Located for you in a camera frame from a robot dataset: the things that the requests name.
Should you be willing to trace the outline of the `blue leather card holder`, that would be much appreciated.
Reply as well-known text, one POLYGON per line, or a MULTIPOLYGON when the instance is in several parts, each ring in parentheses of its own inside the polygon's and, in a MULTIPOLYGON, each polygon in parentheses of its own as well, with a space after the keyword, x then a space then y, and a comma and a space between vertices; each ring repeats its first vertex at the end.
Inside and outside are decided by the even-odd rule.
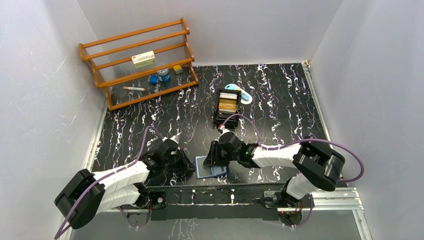
POLYGON ((194 158, 195 163, 195 178, 199 179, 209 179, 225 176, 229 173, 228 166, 211 166, 203 165, 206 160, 206 156, 196 156, 194 158))

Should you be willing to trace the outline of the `black card box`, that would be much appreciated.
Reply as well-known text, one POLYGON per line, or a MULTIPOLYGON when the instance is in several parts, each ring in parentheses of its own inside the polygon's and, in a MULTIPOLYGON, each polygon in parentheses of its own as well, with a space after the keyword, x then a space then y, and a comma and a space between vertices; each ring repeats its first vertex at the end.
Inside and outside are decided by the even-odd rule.
POLYGON ((229 129, 236 129, 239 126, 238 115, 231 117, 233 114, 240 113, 241 91, 219 88, 216 93, 212 123, 216 127, 222 125, 227 120, 225 126, 229 129))

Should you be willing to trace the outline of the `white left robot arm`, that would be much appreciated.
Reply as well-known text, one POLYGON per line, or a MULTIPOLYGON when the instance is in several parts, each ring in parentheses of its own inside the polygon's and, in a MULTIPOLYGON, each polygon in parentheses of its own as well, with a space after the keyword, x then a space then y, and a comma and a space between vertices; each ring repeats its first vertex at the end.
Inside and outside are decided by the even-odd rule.
POLYGON ((195 171, 178 141, 164 138, 158 147, 147 151, 117 169, 90 172, 78 171, 54 200, 54 205, 70 227, 80 229, 95 215, 106 210, 131 205, 137 208, 157 204, 145 182, 153 182, 168 174, 188 175, 195 171))

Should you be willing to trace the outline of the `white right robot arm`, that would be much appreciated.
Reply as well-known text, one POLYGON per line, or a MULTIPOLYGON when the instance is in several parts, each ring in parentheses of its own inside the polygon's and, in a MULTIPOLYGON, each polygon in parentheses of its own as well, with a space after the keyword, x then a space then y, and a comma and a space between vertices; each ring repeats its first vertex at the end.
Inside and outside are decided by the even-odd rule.
POLYGON ((335 190, 346 159, 320 139, 303 139, 287 147, 244 143, 233 132, 226 131, 213 140, 203 165, 227 167, 231 161, 251 169, 287 167, 298 170, 281 192, 264 193, 258 203, 266 208, 295 207, 301 199, 316 190, 335 190))

